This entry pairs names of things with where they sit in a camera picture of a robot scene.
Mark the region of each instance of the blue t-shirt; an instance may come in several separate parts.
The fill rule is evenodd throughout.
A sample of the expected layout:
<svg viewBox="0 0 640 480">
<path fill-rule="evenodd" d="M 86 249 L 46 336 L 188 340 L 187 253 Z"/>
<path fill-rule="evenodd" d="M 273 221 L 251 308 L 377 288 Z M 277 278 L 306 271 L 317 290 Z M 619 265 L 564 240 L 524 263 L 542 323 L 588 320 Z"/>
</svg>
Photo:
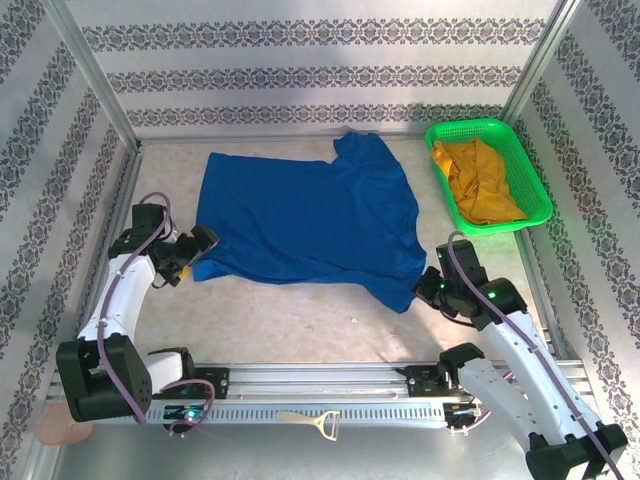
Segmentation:
<svg viewBox="0 0 640 480">
<path fill-rule="evenodd" d="M 212 153 L 196 223 L 220 243 L 195 264 L 194 279 L 357 283 L 407 310 L 426 253 L 404 171 L 374 134 L 350 132 L 334 148 L 331 164 Z"/>
</svg>

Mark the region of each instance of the black bracket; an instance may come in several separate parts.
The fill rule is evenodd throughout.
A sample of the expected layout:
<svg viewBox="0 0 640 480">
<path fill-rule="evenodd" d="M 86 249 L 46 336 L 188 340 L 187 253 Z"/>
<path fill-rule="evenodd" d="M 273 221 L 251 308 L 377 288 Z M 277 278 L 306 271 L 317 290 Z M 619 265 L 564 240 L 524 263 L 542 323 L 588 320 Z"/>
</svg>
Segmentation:
<svg viewBox="0 0 640 480">
<path fill-rule="evenodd" d="M 440 353 L 438 362 L 438 372 L 448 383 L 458 385 L 458 370 L 464 367 L 465 363 L 476 358 L 484 358 L 484 353 L 473 343 L 462 343 Z"/>
<path fill-rule="evenodd" d="M 229 369 L 217 367 L 196 367 L 193 378 L 209 380 L 216 392 L 216 400 L 226 400 L 229 391 Z M 153 396 L 153 400 L 206 400 L 207 389 L 203 385 L 187 385 L 168 388 Z"/>
<path fill-rule="evenodd" d="M 440 376 L 436 365 L 409 365 L 396 368 L 396 372 L 407 379 L 407 392 L 413 397 L 442 397 L 460 395 L 464 390 L 457 385 L 449 385 Z"/>
</svg>

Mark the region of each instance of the metal strip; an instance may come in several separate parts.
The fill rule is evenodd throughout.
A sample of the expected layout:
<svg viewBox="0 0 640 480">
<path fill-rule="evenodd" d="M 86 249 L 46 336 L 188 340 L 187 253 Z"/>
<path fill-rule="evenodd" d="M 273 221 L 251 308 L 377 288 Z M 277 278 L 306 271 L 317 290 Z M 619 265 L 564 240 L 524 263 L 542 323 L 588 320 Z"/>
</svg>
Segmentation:
<svg viewBox="0 0 640 480">
<path fill-rule="evenodd" d="M 538 269 L 536 262 L 533 260 L 535 255 L 533 247 L 531 246 L 531 239 L 528 235 L 524 235 L 522 231 L 514 232 L 514 234 L 518 250 L 520 251 L 520 257 L 522 258 L 524 272 L 527 276 L 527 281 L 529 282 L 531 294 L 533 295 L 533 301 L 536 304 L 538 318 L 540 319 L 543 329 L 546 330 L 545 340 L 546 334 L 549 335 L 547 346 L 549 346 L 548 344 L 550 343 L 550 346 L 552 347 L 549 348 L 549 351 L 559 360 L 570 359 L 571 355 L 562 341 L 562 335 L 560 334 L 560 328 L 558 327 L 558 320 L 556 319 L 553 308 L 551 307 L 551 302 L 544 287 L 542 275 L 540 274 L 540 270 Z"/>
<path fill-rule="evenodd" d="M 522 70 L 522 75 L 520 75 L 517 85 L 511 91 L 502 110 L 500 118 L 505 123 L 513 126 L 518 119 L 524 105 L 529 100 L 531 91 L 553 57 L 553 53 L 580 3 L 581 0 L 560 0 L 551 12 L 547 26 L 533 48 L 533 52 Z"/>
<path fill-rule="evenodd" d="M 385 142 L 389 140 L 422 140 L 424 134 L 407 132 L 380 133 L 380 138 Z M 258 136 L 213 136 L 213 137 L 166 137 L 143 138 L 142 145 L 181 145 L 192 143 L 265 143 L 265 142 L 332 142 L 339 135 L 318 133 L 315 135 L 258 135 Z"/>
<path fill-rule="evenodd" d="M 140 141 L 133 130 L 133 126 L 116 97 L 111 84 L 100 68 L 91 47 L 82 30 L 75 22 L 65 0 L 41 0 L 42 6 L 51 17 L 58 32 L 62 36 L 69 51 L 82 70 L 89 85 L 104 107 L 109 119 L 118 133 L 124 138 L 128 147 L 136 148 Z"/>
<path fill-rule="evenodd" d="M 165 413 L 171 406 L 180 406 L 180 402 L 153 403 L 147 411 L 147 421 L 151 424 L 169 424 L 173 420 L 165 419 Z M 413 401 L 400 405 L 380 403 L 363 404 L 227 404 L 218 405 L 204 420 L 213 425 L 276 425 L 281 424 L 275 414 L 279 411 L 297 412 L 317 417 L 327 410 L 340 411 L 341 425 L 357 425 L 369 427 L 421 427 L 444 428 L 444 407 L 439 401 Z M 132 425 L 131 417 L 110 418 L 100 420 L 103 425 Z"/>
<path fill-rule="evenodd" d="M 435 365 L 435 362 L 416 362 L 410 365 Z M 317 404 L 338 403 L 376 403 L 402 404 L 415 402 L 407 395 L 406 379 L 396 372 L 407 363 L 362 363 L 362 364 L 231 364 L 198 365 L 205 367 L 224 367 L 230 370 L 229 392 L 226 400 L 218 404 Z M 499 371 L 506 373 L 504 362 L 492 362 Z M 593 396 L 584 365 L 580 360 L 559 360 L 563 375 L 581 395 Z M 54 373 L 51 388 L 60 388 L 60 376 Z M 58 401 L 57 391 L 47 402 Z M 452 401 L 459 396 L 425 397 L 425 401 L 437 398 Z M 175 403 L 175 400 L 154 401 Z"/>
<path fill-rule="evenodd" d="M 127 221 L 127 215 L 129 214 L 129 206 L 131 205 L 131 201 L 133 198 L 133 192 L 136 188 L 136 183 L 138 180 L 138 174 L 140 173 L 140 166 L 142 165 L 142 151 L 139 151 L 137 148 L 132 149 L 129 152 L 129 155 L 134 155 L 135 158 L 131 160 L 132 164 L 125 170 L 124 166 L 127 165 L 128 162 L 123 161 L 123 169 L 120 172 L 120 175 L 126 175 L 125 184 L 122 187 L 122 192 L 116 199 L 117 204 L 114 208 L 113 219 L 109 223 L 109 230 L 107 231 L 107 235 L 104 240 L 105 245 L 111 245 L 113 242 L 120 236 L 122 231 L 125 228 L 125 223 Z M 83 295 L 88 295 L 87 308 L 85 313 L 93 311 L 95 306 L 98 304 L 98 297 L 100 293 L 102 293 L 102 286 L 107 279 L 107 275 L 109 272 L 109 258 L 107 255 L 102 255 L 100 258 L 95 259 L 97 261 L 96 267 L 96 281 L 95 282 L 87 282 L 85 285 L 85 289 L 88 289 L 88 285 L 92 284 L 94 287 L 90 289 L 88 292 L 83 291 Z M 79 319 L 79 321 L 84 324 L 84 318 Z"/>
<path fill-rule="evenodd" d="M 51 382 L 47 389 L 45 408 L 59 402 L 64 402 L 62 384 Z M 60 455 L 60 448 L 59 446 L 44 446 L 37 438 L 34 438 L 21 479 L 43 480 L 53 478 L 58 456 Z"/>
</svg>

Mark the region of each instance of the cable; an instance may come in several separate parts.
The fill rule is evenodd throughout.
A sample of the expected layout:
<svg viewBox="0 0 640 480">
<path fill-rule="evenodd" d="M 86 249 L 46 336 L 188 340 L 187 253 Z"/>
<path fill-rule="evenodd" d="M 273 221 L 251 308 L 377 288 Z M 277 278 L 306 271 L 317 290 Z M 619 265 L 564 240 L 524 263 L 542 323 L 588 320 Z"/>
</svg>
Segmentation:
<svg viewBox="0 0 640 480">
<path fill-rule="evenodd" d="M 111 298 L 113 297 L 118 283 L 120 283 L 120 280 L 122 279 L 122 275 L 138 257 L 138 255 L 140 255 L 140 253 L 144 251 L 145 248 L 151 245 L 151 242 L 153 242 L 164 231 L 167 223 L 171 221 L 171 202 L 169 201 L 169 197 L 167 197 L 164 193 L 153 192 L 145 195 L 144 197 L 142 197 L 142 200 L 140 200 L 140 203 L 144 203 L 145 200 L 148 200 L 153 196 L 159 196 L 165 202 L 166 208 L 164 211 L 164 218 L 162 220 L 162 223 L 160 223 L 160 225 L 158 225 L 158 228 L 155 229 L 155 231 L 149 236 L 149 238 L 142 242 L 142 244 L 129 256 L 129 258 L 124 261 L 120 269 L 118 269 L 118 271 L 116 272 L 116 275 L 111 281 L 111 285 L 109 285 L 107 293 L 104 297 L 104 301 L 102 302 L 102 308 L 100 309 L 100 321 L 98 322 L 98 356 L 100 357 L 100 361 L 104 365 L 104 368 L 107 371 L 107 375 L 109 375 L 109 378 L 118 389 L 118 392 L 120 392 L 120 395 L 122 395 L 122 397 L 125 399 L 125 401 L 129 405 L 129 408 L 131 408 L 135 421 L 141 425 L 146 425 L 147 419 L 140 409 L 140 406 L 124 386 L 122 380 L 120 380 L 118 374 L 115 372 L 115 370 L 111 366 L 111 363 L 109 362 L 109 358 L 107 357 L 104 348 L 104 330 L 107 326 L 106 319 L 107 313 L 109 311 L 109 305 L 111 303 Z"/>
<path fill-rule="evenodd" d="M 144 413 L 142 412 L 142 409 L 137 404 L 137 402 L 133 398 L 133 396 L 129 393 L 127 388 L 124 386 L 124 384 L 122 383 L 122 380 L 120 380 L 120 378 L 118 377 L 118 374 L 115 372 L 115 370 L 113 369 L 113 366 L 109 362 L 109 358 L 107 357 L 107 353 L 105 351 L 105 346 L 104 346 L 104 331 L 105 331 L 105 328 L 106 328 L 106 325 L 107 325 L 106 324 L 106 319 L 107 319 L 107 313 L 109 311 L 109 304 L 111 303 L 111 299 L 113 297 L 113 294 L 114 294 L 114 292 L 116 290 L 116 287 L 118 286 L 118 283 L 122 279 L 122 276 L 123 276 L 124 272 L 127 270 L 127 268 L 129 268 L 129 266 L 133 263 L 133 261 L 140 255 L 140 253 L 143 252 L 151 244 L 151 242 L 153 242 L 162 233 L 162 231 L 165 229 L 167 223 L 171 223 L 171 202 L 169 201 L 169 197 L 167 197 L 164 193 L 162 193 L 162 192 L 149 193 L 149 194 L 145 195 L 144 197 L 142 197 L 142 199 L 140 200 L 140 203 L 144 203 L 146 200 L 148 200 L 149 198 L 154 197 L 154 196 L 161 197 L 164 200 L 165 205 L 166 205 L 165 212 L 164 212 L 164 218 L 162 220 L 162 223 L 158 226 L 158 228 L 155 229 L 155 231 L 149 236 L 149 238 L 147 240 L 145 240 L 129 256 L 129 258 L 127 258 L 125 260 L 125 262 L 122 264 L 122 266 L 116 272 L 116 275 L 115 275 L 114 279 L 111 281 L 111 285 L 109 285 L 107 293 L 106 293 L 106 295 L 104 297 L 104 301 L 102 302 L 102 307 L 100 309 L 100 321 L 98 322 L 98 339 L 97 339 L 97 343 L 98 343 L 98 356 L 100 357 L 100 361 L 104 365 L 104 368 L 107 371 L 107 374 L 109 375 L 109 378 L 111 379 L 111 381 L 113 382 L 115 387 L 118 389 L 118 392 L 120 392 L 120 395 L 122 395 L 122 397 L 125 399 L 125 401 L 129 405 L 129 408 L 131 408 L 131 411 L 133 412 L 133 416 L 134 416 L 135 421 L 140 425 L 146 425 L 147 424 L 147 419 L 146 419 Z M 189 421 L 189 420 L 177 420 L 177 421 L 175 421 L 174 423 L 171 424 L 171 426 L 169 428 L 169 434 L 170 435 L 173 435 L 173 433 L 174 433 L 173 432 L 173 428 L 175 426 L 181 425 L 181 424 L 182 425 L 191 425 L 191 429 L 189 429 L 187 432 L 184 432 L 184 433 L 181 434 L 182 438 L 184 438 L 185 436 L 189 435 L 192 431 L 197 430 L 198 428 L 200 428 L 200 425 L 202 424 L 202 422 L 204 422 L 204 420 L 206 419 L 207 415 L 209 414 L 209 412 L 211 410 L 211 407 L 213 406 L 213 399 L 215 398 L 215 388 L 214 388 L 213 384 L 211 384 L 211 382 L 209 382 L 207 380 L 200 380 L 200 379 L 179 380 L 177 382 L 173 382 L 173 383 L 170 383 L 168 385 L 165 385 L 162 388 L 162 390 L 165 390 L 165 389 L 171 388 L 171 387 L 177 387 L 177 386 L 181 386 L 181 385 L 191 385 L 191 384 L 205 385 L 209 389 L 211 395 L 209 396 L 209 398 L 203 404 L 204 406 L 207 406 L 207 411 L 202 416 L 200 421 L 197 422 L 196 424 L 192 424 L 191 421 Z"/>
<path fill-rule="evenodd" d="M 618 480 L 624 480 L 624 477 L 620 473 L 620 470 L 618 470 L 617 465 L 615 464 L 615 462 L 613 461 L 609 453 L 607 453 L 606 449 L 604 448 L 604 446 L 602 445 L 598 437 L 596 437 L 596 434 L 591 430 L 586 420 L 582 417 L 580 410 L 578 409 L 576 404 L 573 403 L 573 399 L 571 398 L 571 395 L 569 395 L 569 393 L 564 389 L 560 379 L 556 376 L 555 371 L 553 370 L 552 366 L 549 364 L 547 359 L 544 357 L 542 352 L 538 350 L 537 345 L 522 331 L 522 329 L 520 329 L 520 327 L 518 327 L 518 325 L 515 324 L 515 322 L 513 322 L 498 307 L 496 307 L 491 302 L 491 300 L 489 300 L 469 279 L 464 269 L 462 268 L 462 265 L 460 265 L 460 262 L 456 257 L 455 251 L 453 250 L 453 239 L 456 236 L 462 236 L 465 239 L 467 238 L 467 236 L 463 232 L 460 232 L 460 231 L 452 232 L 451 235 L 449 235 L 449 240 L 447 242 L 447 250 L 449 252 L 449 256 L 451 257 L 451 261 L 453 262 L 454 267 L 456 268 L 460 277 L 462 277 L 462 280 L 464 281 L 464 283 L 467 285 L 467 287 L 469 287 L 469 290 L 473 292 L 473 294 L 478 298 L 478 300 L 484 303 L 487 306 L 487 308 L 489 308 L 489 310 L 491 310 L 493 313 L 498 315 L 498 317 L 500 317 L 500 319 L 504 323 L 509 325 L 509 327 L 511 327 L 518 334 L 518 336 L 527 344 L 527 346 L 533 351 L 536 357 L 538 357 L 538 360 L 540 360 L 540 363 L 542 364 L 545 371 L 549 375 L 549 378 L 553 382 L 553 385 L 556 387 L 556 390 L 558 390 L 558 393 L 560 393 L 560 395 L 564 399 L 565 403 L 567 404 L 567 407 L 569 407 L 569 410 L 571 410 L 571 413 L 573 413 L 574 417 L 576 418 L 576 420 L 578 421 L 582 429 L 589 436 L 589 439 L 593 442 L 594 446 L 596 447 L 600 455 L 602 455 L 602 458 L 607 462 L 607 465 L 609 465 L 609 468 L 611 468 L 611 471 L 613 472 L 615 477 Z"/>
<path fill-rule="evenodd" d="M 160 290 L 161 288 L 166 287 L 168 284 L 169 284 L 169 280 L 165 280 L 162 285 L 156 285 L 155 283 L 152 283 L 151 286 L 156 290 Z"/>
<path fill-rule="evenodd" d="M 476 327 L 473 326 L 473 323 L 471 323 L 471 322 L 461 322 L 460 320 L 457 320 L 457 319 L 453 318 L 448 313 L 444 313 L 442 310 L 440 310 L 440 313 L 442 314 L 442 316 L 444 318 L 446 318 L 447 320 L 449 320 L 452 323 L 455 323 L 456 325 L 462 325 L 463 327 L 476 328 Z"/>
<path fill-rule="evenodd" d="M 173 233 L 173 229 L 175 228 L 175 224 L 173 223 L 173 219 L 169 218 L 169 220 L 171 221 L 171 223 L 169 223 L 169 232 L 164 237 L 158 238 L 157 240 L 159 242 L 164 242 Z"/>
<path fill-rule="evenodd" d="M 169 435 L 173 436 L 175 434 L 174 432 L 174 428 L 177 427 L 178 425 L 188 425 L 191 428 L 185 432 L 182 432 L 180 434 L 181 438 L 186 437 L 187 435 L 191 435 L 193 432 L 195 432 L 197 429 L 200 428 L 200 426 L 204 423 L 204 421 L 207 419 L 207 417 L 209 416 L 209 412 L 211 412 L 211 408 L 213 408 L 213 400 L 215 398 L 216 395 L 216 390 L 213 386 L 213 384 L 208 381 L 208 380 L 201 380 L 201 379 L 190 379 L 190 380 L 178 380 L 177 382 L 172 382 L 168 385 L 166 385 L 165 387 L 163 387 L 160 391 L 166 390 L 167 388 L 173 388 L 173 387 L 180 387 L 182 385 L 204 385 L 205 387 L 208 388 L 209 390 L 209 397 L 205 400 L 205 402 L 201 405 L 202 407 L 206 407 L 206 410 L 204 412 L 204 414 L 200 417 L 200 420 L 196 423 L 192 423 L 192 420 L 190 418 L 188 419 L 180 419 L 180 420 L 176 420 L 175 422 L 173 422 L 171 425 L 169 425 Z"/>
</svg>

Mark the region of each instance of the pink object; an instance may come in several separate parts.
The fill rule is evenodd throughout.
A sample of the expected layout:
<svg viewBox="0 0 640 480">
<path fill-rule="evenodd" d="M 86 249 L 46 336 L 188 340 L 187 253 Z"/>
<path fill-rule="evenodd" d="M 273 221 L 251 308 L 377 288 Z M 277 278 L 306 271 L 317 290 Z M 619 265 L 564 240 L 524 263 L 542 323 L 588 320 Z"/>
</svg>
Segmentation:
<svg viewBox="0 0 640 480">
<path fill-rule="evenodd" d="M 86 440 L 93 431 L 93 422 L 78 423 L 71 417 L 69 405 L 57 403 L 42 414 L 36 425 L 36 435 L 43 445 L 69 445 Z"/>
</svg>

